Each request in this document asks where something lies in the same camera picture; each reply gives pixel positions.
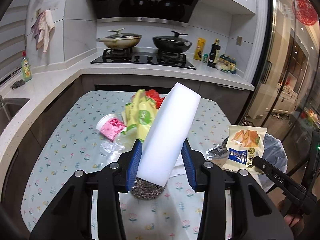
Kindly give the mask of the person's hand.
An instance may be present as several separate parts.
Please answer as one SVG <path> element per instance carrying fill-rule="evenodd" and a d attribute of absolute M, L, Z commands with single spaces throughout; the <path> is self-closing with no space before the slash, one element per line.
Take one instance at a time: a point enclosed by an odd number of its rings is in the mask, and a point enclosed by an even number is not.
<path fill-rule="evenodd" d="M 278 203 L 278 209 L 282 215 L 284 215 L 284 213 L 286 211 L 286 205 L 287 205 L 286 198 Z M 296 239 L 304 229 L 305 224 L 304 224 L 303 217 L 295 216 L 295 215 L 291 215 L 291 214 L 287 213 L 284 216 L 284 220 L 285 220 L 286 224 L 290 227 L 290 229 L 293 233 L 294 239 Z"/>

